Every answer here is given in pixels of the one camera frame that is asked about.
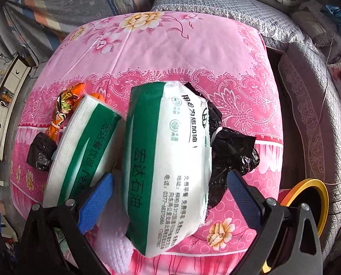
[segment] yellow ring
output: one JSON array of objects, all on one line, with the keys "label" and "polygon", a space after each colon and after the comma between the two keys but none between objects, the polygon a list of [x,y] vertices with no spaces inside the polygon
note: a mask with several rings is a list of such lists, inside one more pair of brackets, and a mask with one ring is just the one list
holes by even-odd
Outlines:
[{"label": "yellow ring", "polygon": [[[309,187],[314,187],[316,190],[318,190],[319,196],[322,200],[322,206],[321,206],[321,217],[319,219],[317,230],[318,230],[318,236],[320,237],[322,234],[322,231],[324,229],[324,226],[326,224],[327,216],[328,216],[328,191],[326,185],[321,180],[318,179],[305,179],[301,182],[299,182],[297,185],[295,185],[288,194],[283,198],[283,200],[280,202],[281,206],[288,207],[291,205],[291,203],[295,200],[295,198],[305,189]],[[271,268],[267,265],[267,262],[262,266],[262,273],[267,273],[271,271]]]}]

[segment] gray pillow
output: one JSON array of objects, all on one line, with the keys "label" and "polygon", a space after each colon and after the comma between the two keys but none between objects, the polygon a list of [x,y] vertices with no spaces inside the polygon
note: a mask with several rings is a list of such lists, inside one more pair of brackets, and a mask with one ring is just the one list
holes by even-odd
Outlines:
[{"label": "gray pillow", "polygon": [[331,44],[332,37],[308,9],[294,12],[291,14],[291,18],[311,37],[316,47],[325,47]]},{"label": "gray pillow", "polygon": [[210,13],[250,25],[282,43],[304,41],[302,31],[289,16],[256,0],[155,0],[152,10]]}]

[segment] floral pattern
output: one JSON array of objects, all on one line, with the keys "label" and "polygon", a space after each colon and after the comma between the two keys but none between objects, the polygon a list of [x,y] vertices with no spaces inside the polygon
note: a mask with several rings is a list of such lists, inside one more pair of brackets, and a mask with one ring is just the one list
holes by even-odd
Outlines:
[{"label": "floral pattern", "polygon": [[28,170],[27,173],[25,174],[25,181],[27,183],[28,190],[34,190],[33,173],[30,170]]},{"label": "floral pattern", "polygon": [[75,40],[76,38],[78,38],[80,36],[81,33],[83,33],[85,30],[85,26],[81,26],[78,29],[76,29],[70,36],[69,36],[69,40]]},{"label": "floral pattern", "polygon": [[[84,27],[74,40],[69,38],[75,32],[67,37],[51,57],[19,122],[11,191],[22,216],[28,216],[33,202],[42,203],[48,176],[25,162],[29,145],[50,125],[58,93],[78,82],[86,83],[85,93],[102,94],[124,117],[134,86],[165,80],[191,82],[220,109],[223,126],[257,137],[255,147],[261,162],[245,179],[264,197],[277,198],[283,155],[280,103],[257,30],[222,17],[182,12],[127,14]],[[32,173],[26,177],[29,185],[17,181],[18,166],[22,175]],[[135,251],[128,275],[148,274],[153,268],[160,275],[180,271],[209,275],[210,270],[215,270],[215,275],[228,274],[254,237],[255,231],[247,227],[227,191],[210,210],[205,225],[168,255],[145,259]]]},{"label": "floral pattern", "polygon": [[98,40],[98,43],[94,46],[94,51],[100,52],[101,54],[113,52],[114,45],[122,41],[120,39],[116,39],[117,37],[117,34],[112,36],[110,34],[102,36]]},{"label": "floral pattern", "polygon": [[19,183],[19,181],[20,181],[20,165],[18,165],[17,171],[15,173],[15,179],[16,179],[17,183]]},{"label": "floral pattern", "polygon": [[132,31],[135,29],[146,30],[148,28],[154,29],[158,27],[162,22],[162,16],[164,12],[143,12],[143,13],[134,13],[130,17],[125,18],[120,23],[120,28],[125,29],[126,31]]},{"label": "floral pattern", "polygon": [[316,115],[307,87],[286,55],[281,57],[279,66],[281,72],[286,75],[286,80],[290,83],[292,91],[296,94],[297,108],[302,116],[302,122],[306,126],[309,161],[309,164],[306,165],[309,167],[307,177],[324,181],[324,147],[319,117]]},{"label": "floral pattern", "polygon": [[214,250],[219,250],[219,248],[224,249],[226,243],[232,239],[232,232],[235,230],[235,225],[231,222],[232,219],[227,218],[223,223],[215,223],[210,227],[210,234],[206,239]]}]

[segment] bed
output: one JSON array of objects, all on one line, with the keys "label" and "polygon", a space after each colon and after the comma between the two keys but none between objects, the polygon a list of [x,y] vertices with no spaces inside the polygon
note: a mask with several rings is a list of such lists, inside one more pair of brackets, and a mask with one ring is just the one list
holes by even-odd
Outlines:
[{"label": "bed", "polygon": [[303,145],[304,177],[328,183],[329,215],[321,235],[326,261],[341,226],[341,102],[323,54],[290,17],[256,0],[155,0],[152,9],[238,20],[255,27],[267,47],[284,53],[279,71]]},{"label": "bed", "polygon": [[[191,82],[222,112],[223,126],[257,137],[261,162],[245,179],[264,197],[277,199],[282,119],[262,37],[256,29],[224,17],[158,11],[85,24],[69,34],[48,61],[25,104],[13,149],[11,194],[22,216],[43,200],[48,173],[25,161],[33,138],[50,125],[62,90],[85,82],[86,93],[103,94],[106,103],[126,117],[133,86],[164,80]],[[216,226],[230,231],[223,244],[206,239]],[[87,234],[94,248],[95,232]],[[254,236],[227,192],[210,210],[206,225],[167,254],[145,259],[135,251],[128,274],[225,274]]]}]

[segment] green stripe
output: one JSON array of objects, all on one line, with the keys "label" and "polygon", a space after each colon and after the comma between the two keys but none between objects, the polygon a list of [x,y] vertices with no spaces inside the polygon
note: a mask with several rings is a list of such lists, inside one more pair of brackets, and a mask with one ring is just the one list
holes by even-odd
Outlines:
[{"label": "green stripe", "polygon": [[[71,158],[61,187],[58,205],[65,202],[69,193],[69,198],[75,199],[83,189],[90,186],[103,153],[120,119],[121,117],[118,114],[104,105],[98,104],[96,106]],[[84,156],[81,156],[84,147],[86,147]],[[75,173],[78,164],[80,164],[80,168]],[[73,177],[75,178],[74,185],[69,191]]]},{"label": "green stripe", "polygon": [[146,252],[155,144],[164,86],[164,82],[155,82],[134,87],[127,119],[133,119],[132,137],[128,137],[131,123],[126,124],[127,148],[128,140],[132,141],[127,206],[130,224],[126,236],[143,255]]}]

